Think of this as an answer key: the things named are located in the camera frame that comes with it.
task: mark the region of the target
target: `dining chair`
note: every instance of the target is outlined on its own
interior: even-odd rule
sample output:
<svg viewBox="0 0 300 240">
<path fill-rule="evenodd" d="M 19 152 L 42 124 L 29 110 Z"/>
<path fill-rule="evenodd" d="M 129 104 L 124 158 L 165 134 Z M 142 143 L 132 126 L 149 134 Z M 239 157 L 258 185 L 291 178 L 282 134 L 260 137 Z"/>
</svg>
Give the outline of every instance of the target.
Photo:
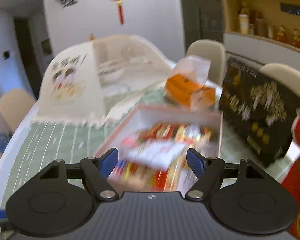
<svg viewBox="0 0 300 240">
<path fill-rule="evenodd" d="M 0 98 L 0 114 L 11 132 L 16 131 L 35 102 L 35 99 L 22 89 L 12 89 Z"/>
<path fill-rule="evenodd" d="M 284 64 L 270 63 L 264 65 L 260 72 L 280 81 L 300 96 L 300 71 Z"/>
<path fill-rule="evenodd" d="M 211 40 L 198 40 L 190 45 L 186 53 L 211 60 L 208 79 L 222 86 L 226 72 L 226 50 L 222 43 Z"/>
</svg>

